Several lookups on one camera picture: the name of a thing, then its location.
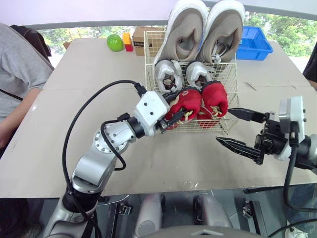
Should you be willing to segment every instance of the black cable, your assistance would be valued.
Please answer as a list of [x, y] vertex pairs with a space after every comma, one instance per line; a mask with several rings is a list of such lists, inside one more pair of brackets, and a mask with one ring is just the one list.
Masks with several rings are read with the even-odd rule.
[[[72, 187], [70, 178], [69, 178], [69, 174], [68, 174], [68, 170], [67, 170], [67, 164], [66, 164], [66, 151], [67, 151], [67, 146], [68, 146], [68, 141], [69, 141], [69, 137], [71, 134], [71, 131], [73, 129], [73, 127], [75, 126], [76, 121], [78, 120], [79, 116], [81, 115], [81, 113], [83, 112], [83, 110], [99, 95], [101, 94], [104, 90], [108, 89], [109, 87], [119, 84], [119, 83], [131, 83], [134, 85], [134, 87], [137, 89], [138, 94], [141, 96], [143, 93], [146, 92], [145, 88], [143, 86], [141, 86], [139, 83], [134, 82], [132, 80], [118, 80], [115, 82], [112, 82], [108, 85], [106, 85], [105, 87], [101, 88], [100, 90], [98, 90], [92, 97], [90, 97], [90, 99], [88, 99], [87, 102], [85, 102], [85, 104], [79, 109], [78, 113], [76, 114], [76, 116], [74, 117], [73, 121], [71, 122], [69, 129], [67, 131], [66, 137], [65, 137], [65, 141], [64, 141], [64, 146], [63, 146], [63, 151], [62, 151], [62, 167], [63, 167], [63, 173], [64, 173], [64, 177], [65, 177], [65, 181], [66, 181], [66, 185], [68, 190], [71, 192], [71, 194], [73, 194], [74, 192], [74, 188]], [[78, 209], [78, 211], [82, 214], [82, 216], [96, 229], [96, 232], [98, 234], [99, 238], [102, 238], [101, 236], [101, 231], [98, 227], [98, 224], [95, 223], [95, 221], [89, 217], [86, 212], [84, 211], [83, 207], [79, 204], [79, 202], [77, 201], [77, 199], [75, 198], [75, 196], [71, 196], [75, 202], [75, 205]]]
[[[94, 211], [94, 218], [95, 218], [95, 223], [98, 225], [98, 217], [97, 217], [97, 211]], [[98, 231], [95, 229], [95, 238], [98, 237]]]
[[125, 164], [125, 161], [124, 159], [122, 158], [122, 156], [117, 152], [117, 150], [113, 147], [113, 145], [111, 145], [110, 141], [108, 140], [106, 134], [105, 134], [105, 126], [108, 124], [108, 123], [115, 123], [115, 122], [118, 122], [120, 120], [109, 120], [109, 121], [105, 121], [101, 124], [100, 126], [100, 133], [101, 133], [101, 136], [103, 137], [103, 139], [105, 140], [106, 144], [108, 145], [108, 147], [110, 148], [110, 150], [112, 150], [112, 152], [116, 155], [116, 157], [121, 161], [122, 163], [122, 167], [121, 168], [115, 168], [114, 170], [116, 171], [120, 171], [120, 170], [124, 170], [125, 167], [126, 167], [126, 164]]
[[67, 145], [68, 145], [68, 141], [69, 141], [69, 137], [71, 134], [71, 131], [73, 129], [73, 127], [75, 126], [76, 121], [78, 120], [79, 116], [81, 115], [81, 113], [83, 112], [83, 110], [99, 95], [101, 94], [104, 90], [106, 90], [107, 88], [119, 84], [119, 83], [131, 83], [133, 85], [137, 85], [137, 82], [134, 82], [132, 80], [118, 80], [115, 82], [112, 82], [108, 85], [106, 85], [105, 87], [101, 88], [100, 90], [98, 90], [90, 99], [88, 99], [87, 102], [85, 102], [85, 104], [79, 109], [78, 113], [76, 114], [76, 116], [74, 117], [73, 121], [71, 122], [69, 129], [67, 131], [66, 137], [65, 137], [65, 141], [64, 141], [64, 146], [63, 146], [63, 152], [62, 152], [62, 166], [63, 166], [63, 173], [64, 173], [64, 177], [65, 177], [65, 181], [67, 184], [67, 188], [69, 190], [73, 190], [73, 187], [71, 185], [71, 181], [69, 179], [69, 175], [68, 175], [68, 171], [67, 171], [67, 164], [66, 164], [66, 151], [67, 151]]
[[294, 166], [295, 166], [295, 162], [296, 162], [298, 146], [292, 145], [291, 147], [292, 147], [292, 153], [290, 156], [290, 160], [289, 160], [289, 164], [288, 164], [288, 168], [287, 168], [287, 173], [286, 173], [286, 177], [285, 177], [285, 182], [284, 182], [284, 189], [283, 189], [284, 202], [289, 208], [294, 209], [296, 211], [317, 212], [316, 208], [297, 207], [297, 206], [293, 206], [292, 204], [290, 204], [288, 193], [289, 193], [289, 186], [290, 186], [290, 182], [291, 182], [291, 178], [292, 178], [292, 174], [293, 174], [293, 170], [294, 170]]
[[283, 230], [286, 230], [290, 227], [294, 227], [294, 226], [297, 226], [297, 225], [300, 225], [300, 224], [304, 224], [304, 223], [310, 223], [310, 222], [317, 222], [317, 219], [310, 219], [310, 220], [304, 220], [304, 221], [301, 221], [301, 222], [295, 222], [293, 224], [289, 224], [288, 226], [284, 226], [284, 227], [281, 227], [280, 229], [276, 230], [275, 232], [273, 232], [272, 234], [270, 234], [268, 237], [273, 237], [275, 236], [277, 233], [283, 231]]
[[78, 209], [78, 211], [81, 213], [81, 215], [86, 219], [86, 221], [88, 221], [94, 228], [95, 230], [97, 231], [97, 237], [96, 238], [102, 238], [102, 235], [101, 235], [101, 231], [100, 231], [100, 228], [98, 227], [98, 224], [96, 224], [96, 222], [90, 217], [87, 215], [87, 213], [85, 212], [85, 210], [83, 209], [83, 207], [79, 204], [77, 198], [75, 196], [72, 196], [74, 202], [75, 202], [75, 205], [76, 205], [76, 208]]

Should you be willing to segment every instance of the blue bin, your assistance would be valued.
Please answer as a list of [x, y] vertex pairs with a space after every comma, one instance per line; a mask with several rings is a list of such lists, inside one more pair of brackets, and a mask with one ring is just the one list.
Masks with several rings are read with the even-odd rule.
[[238, 47], [237, 60], [264, 60], [273, 48], [260, 27], [244, 26]]

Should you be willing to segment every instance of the wire basket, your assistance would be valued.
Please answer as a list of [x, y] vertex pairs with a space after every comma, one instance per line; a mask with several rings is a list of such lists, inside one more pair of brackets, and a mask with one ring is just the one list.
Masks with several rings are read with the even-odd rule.
[[[145, 87], [149, 91], [159, 92], [157, 81], [154, 77], [154, 57], [159, 51], [163, 41], [164, 31], [145, 31], [144, 32], [144, 55], [145, 55]], [[179, 63], [183, 72], [188, 62]], [[229, 63], [210, 64], [204, 63], [210, 73], [214, 75], [214, 80], [220, 81], [228, 98], [228, 108], [236, 108], [239, 106], [237, 92], [237, 70], [236, 59]], [[188, 86], [186, 74], [183, 73], [185, 87]], [[218, 120], [192, 120], [190, 123], [175, 124], [170, 128], [170, 132], [210, 132], [220, 131], [227, 134], [232, 126], [237, 122], [237, 118], [230, 113]]]

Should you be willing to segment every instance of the beige tabletop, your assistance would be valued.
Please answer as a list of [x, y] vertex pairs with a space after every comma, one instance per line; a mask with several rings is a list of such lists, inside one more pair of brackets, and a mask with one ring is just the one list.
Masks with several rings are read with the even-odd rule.
[[[281, 56], [284, 52], [276, 50], [279, 45], [272, 43], [272, 46], [275, 52], [267, 60], [288, 58]], [[266, 60], [238, 61], [240, 106], [260, 112], [277, 112], [279, 100], [303, 95], [308, 120], [306, 134], [316, 133], [317, 94], [291, 61], [286, 63], [291, 69], [282, 73], [281, 67], [272, 62], [267, 66]], [[264, 72], [257, 76], [261, 84], [256, 84], [253, 79], [253, 67]], [[293, 86], [280, 80], [281, 75], [290, 79]], [[118, 79], [143, 83], [144, 58], [134, 53], [113, 53], [102, 39], [75, 40], [0, 160], [0, 179], [5, 181], [0, 184], [0, 197], [60, 197], [65, 190], [61, 151], [70, 122], [93, 93]], [[240, 81], [251, 83], [256, 90], [241, 85]], [[87, 107], [70, 137], [67, 152], [70, 174], [80, 156], [90, 147], [100, 124], [124, 112], [132, 114], [138, 100], [132, 86], [118, 85], [100, 94]], [[228, 137], [253, 146], [262, 126], [238, 121]], [[258, 166], [221, 146], [215, 140], [216, 136], [221, 134], [168, 132], [139, 139], [122, 154], [127, 168], [112, 174], [103, 194], [278, 186], [284, 183], [287, 162], [265, 156], [264, 164]], [[293, 184], [308, 182], [317, 182], [317, 176], [310, 171], [294, 170]]]

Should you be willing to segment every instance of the red shoe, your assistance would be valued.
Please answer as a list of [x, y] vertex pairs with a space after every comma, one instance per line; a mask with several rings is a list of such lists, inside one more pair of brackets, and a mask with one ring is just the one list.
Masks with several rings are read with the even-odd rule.
[[215, 126], [228, 111], [227, 93], [219, 81], [206, 83], [202, 88], [202, 106], [197, 119], [213, 119], [215, 121], [200, 122], [202, 128]]
[[170, 110], [166, 114], [165, 119], [171, 120], [174, 114], [181, 110], [186, 110], [187, 113], [180, 120], [182, 123], [189, 123], [198, 114], [201, 108], [202, 97], [199, 91], [193, 87], [184, 88], [178, 96], [170, 103]]

